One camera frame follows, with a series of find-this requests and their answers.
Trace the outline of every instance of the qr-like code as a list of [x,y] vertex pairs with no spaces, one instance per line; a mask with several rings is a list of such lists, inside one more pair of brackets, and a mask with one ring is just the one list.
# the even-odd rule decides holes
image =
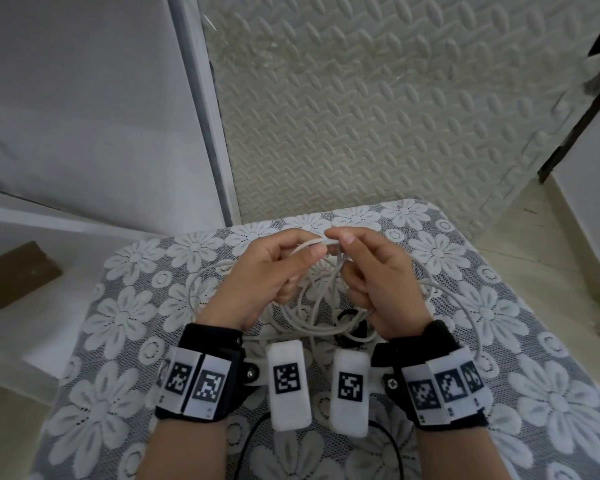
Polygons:
[[450,403],[468,396],[460,378],[460,372],[457,369],[439,372],[434,374],[434,377],[440,387],[440,393],[442,393],[442,400],[444,402]]
[[193,367],[185,363],[174,363],[173,370],[171,371],[167,385],[164,388],[167,391],[171,391],[176,394],[183,394],[184,387],[187,385],[187,380],[189,380],[192,370]]
[[276,387],[276,394],[299,391],[300,374],[298,373],[298,364],[294,362],[275,365],[273,367],[273,382]]
[[482,378],[480,377],[480,373],[478,373],[478,369],[476,369],[475,364],[472,360],[462,364],[460,366],[460,370],[462,371],[462,375],[464,375],[464,380],[469,386],[469,390],[472,394],[484,387]]
[[167,372],[169,371],[170,365],[170,359],[164,359],[162,361],[162,364],[160,365],[160,371],[158,372],[158,380],[155,382],[158,387],[162,387],[164,380],[167,379]]
[[341,372],[338,379],[338,397],[348,401],[362,402],[362,379],[360,374]]
[[220,398],[223,382],[224,374],[203,369],[200,371],[198,382],[191,396],[193,399],[215,403]]
[[411,381],[407,384],[409,393],[413,400],[413,406],[417,410],[440,409],[440,401],[433,389],[433,382],[430,379],[423,381]]

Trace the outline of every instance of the brown wooden block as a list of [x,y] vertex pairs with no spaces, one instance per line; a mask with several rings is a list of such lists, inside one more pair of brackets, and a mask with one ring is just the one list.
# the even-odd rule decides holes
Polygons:
[[34,242],[0,256],[0,308],[62,276],[62,270]]

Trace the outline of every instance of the hand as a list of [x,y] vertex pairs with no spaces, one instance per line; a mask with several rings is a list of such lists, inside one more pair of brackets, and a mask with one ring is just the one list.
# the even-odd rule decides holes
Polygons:
[[299,244],[319,235],[288,229],[250,243],[196,323],[248,330],[270,301],[285,305],[295,297],[298,281],[327,253],[316,244],[290,255]]
[[356,306],[373,309],[369,323],[384,339],[420,335],[432,321],[411,267],[411,257],[397,244],[364,227],[332,227],[353,261],[342,268],[347,295]]

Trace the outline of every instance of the black wrist strap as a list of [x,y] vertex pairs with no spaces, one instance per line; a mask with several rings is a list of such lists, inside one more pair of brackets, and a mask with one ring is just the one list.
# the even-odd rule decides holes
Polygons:
[[376,345],[371,366],[393,368],[383,377],[384,389],[417,428],[448,431],[487,426],[486,386],[468,351],[461,350],[444,322],[433,321],[421,336]]
[[157,386],[158,419],[216,422],[226,418],[256,390],[248,382],[242,332],[186,325],[177,347],[162,361]]

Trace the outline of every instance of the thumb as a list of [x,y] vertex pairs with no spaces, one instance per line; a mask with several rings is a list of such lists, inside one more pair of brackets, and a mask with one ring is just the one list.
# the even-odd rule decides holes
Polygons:
[[273,263],[272,278],[277,284],[284,284],[289,278],[303,274],[327,254],[327,246],[315,244],[292,254],[288,258]]
[[363,274],[372,273],[380,261],[376,259],[365,243],[350,232],[340,234],[340,245],[344,252],[353,259]]

